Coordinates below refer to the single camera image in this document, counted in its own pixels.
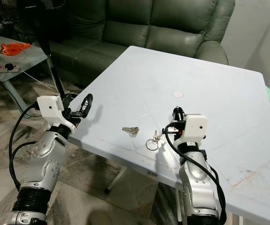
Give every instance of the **table surface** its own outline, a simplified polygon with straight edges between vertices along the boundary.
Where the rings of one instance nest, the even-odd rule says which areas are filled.
[[[91,111],[70,142],[179,189],[179,156],[167,144],[149,151],[146,140],[171,121],[177,105],[207,116],[201,148],[219,174],[226,209],[270,224],[270,102],[262,74],[131,46],[72,110],[88,93]],[[122,127],[140,131],[132,138]]]
[[[12,40],[6,37],[0,37],[0,44],[12,44],[12,43],[22,43],[20,41]],[[47,57],[42,51],[41,48],[31,45],[30,48],[24,50],[24,52],[21,52],[14,56],[6,56],[0,52],[0,67],[5,66],[7,63],[12,63],[15,66],[19,66],[22,70],[30,69],[31,67],[37,65],[38,63],[46,60]],[[7,81],[11,79],[12,77],[17,76],[20,74],[21,71],[17,73],[7,73],[4,75],[1,81]]]

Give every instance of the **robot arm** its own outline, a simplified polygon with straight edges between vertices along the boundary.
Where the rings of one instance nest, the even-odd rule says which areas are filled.
[[[37,102],[42,116],[52,123],[33,145],[31,161],[20,185],[17,200],[4,225],[47,225],[46,212],[64,160],[67,139],[73,134],[80,117],[85,118],[93,96],[87,95],[78,112],[71,112],[71,97],[41,96]]]
[[[222,212],[219,219],[211,186],[211,179],[214,177],[211,175],[211,167],[206,162],[205,151],[199,149],[201,141],[205,138],[208,120],[203,115],[185,114],[180,107],[174,109],[173,117],[172,123],[166,127],[166,132],[165,130],[163,132],[168,143],[171,144],[168,138],[168,127],[178,130],[172,132],[175,134],[172,148],[183,156],[180,159],[179,175],[182,180],[182,198],[187,223],[188,225],[222,225],[226,221],[225,203],[220,203]]]

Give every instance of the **power strip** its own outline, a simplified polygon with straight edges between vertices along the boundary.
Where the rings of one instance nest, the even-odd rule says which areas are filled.
[[[13,70],[6,70],[4,67],[0,67],[0,73],[17,73],[19,71],[19,67],[14,66]]]

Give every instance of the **tiled floor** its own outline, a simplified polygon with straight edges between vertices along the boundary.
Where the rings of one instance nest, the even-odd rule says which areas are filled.
[[[53,87],[51,79],[40,80]],[[55,94],[22,75],[18,76],[13,84],[28,105],[36,101],[38,96]],[[72,84],[65,82],[64,85],[68,92],[81,91]],[[8,142],[19,116],[12,99],[0,85],[0,225],[5,222],[6,214],[11,211],[17,196],[8,170]],[[46,123],[41,117],[23,120],[17,129],[13,148],[24,142],[37,140],[45,128]],[[29,159],[28,147],[21,149],[15,156],[15,171],[19,180],[23,179]],[[127,170],[112,191],[109,194],[104,193],[104,189],[120,168],[121,165],[113,161],[70,144],[59,181],[51,197],[48,224],[154,225],[148,218],[158,187],[157,181]]]

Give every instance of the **key ring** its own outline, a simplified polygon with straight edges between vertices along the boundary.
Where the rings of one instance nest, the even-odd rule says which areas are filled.
[[[146,141],[146,143],[145,143],[146,148],[147,148],[148,150],[150,150],[150,151],[156,151],[156,150],[159,148],[159,140],[160,140],[160,137],[161,137],[161,136],[162,136],[162,135],[157,136],[157,130],[156,130],[156,131],[154,132],[153,138],[148,139],[148,140]],[[156,148],[156,149],[151,149],[151,148],[149,148],[148,145],[147,145],[148,142],[152,142],[152,144],[157,145],[157,148]]]

